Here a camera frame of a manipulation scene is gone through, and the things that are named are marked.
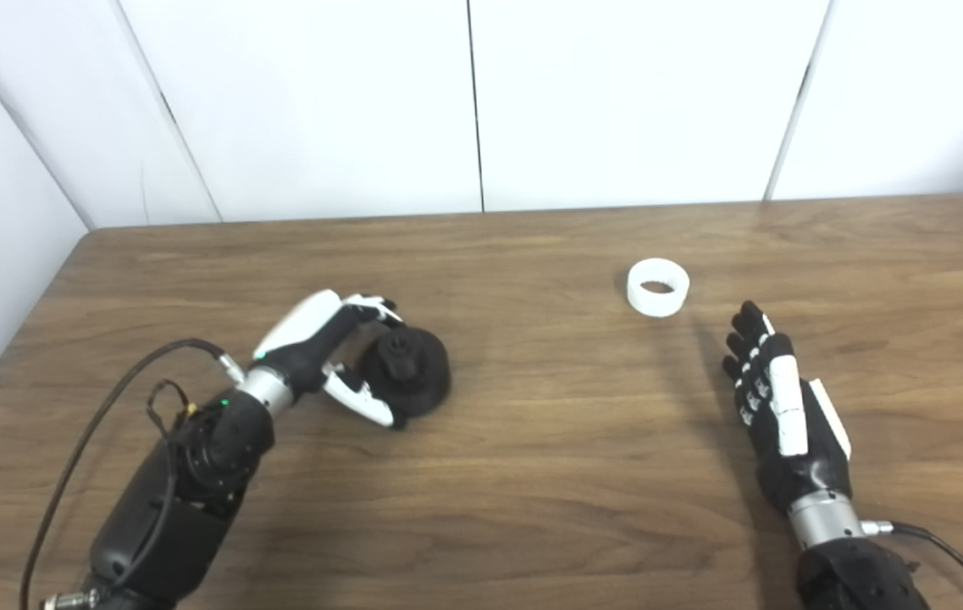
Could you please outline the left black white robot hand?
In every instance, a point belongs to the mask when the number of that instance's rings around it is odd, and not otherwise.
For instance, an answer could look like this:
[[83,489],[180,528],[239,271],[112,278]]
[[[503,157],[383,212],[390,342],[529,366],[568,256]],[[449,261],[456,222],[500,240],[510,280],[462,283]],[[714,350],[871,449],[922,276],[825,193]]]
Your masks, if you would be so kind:
[[405,416],[376,397],[360,374],[330,357],[362,325],[403,327],[395,303],[380,295],[339,297],[322,290],[304,298],[257,345],[252,366],[236,389],[279,417],[306,394],[323,391],[334,401],[388,429]]

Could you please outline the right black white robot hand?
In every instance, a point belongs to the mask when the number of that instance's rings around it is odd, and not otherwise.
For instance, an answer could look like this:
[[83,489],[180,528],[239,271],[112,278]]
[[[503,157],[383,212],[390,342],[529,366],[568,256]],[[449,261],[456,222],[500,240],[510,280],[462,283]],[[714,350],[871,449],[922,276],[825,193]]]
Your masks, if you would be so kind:
[[853,498],[848,433],[821,380],[802,377],[791,337],[752,301],[742,302],[730,324],[722,371],[769,505],[786,513],[814,493]]

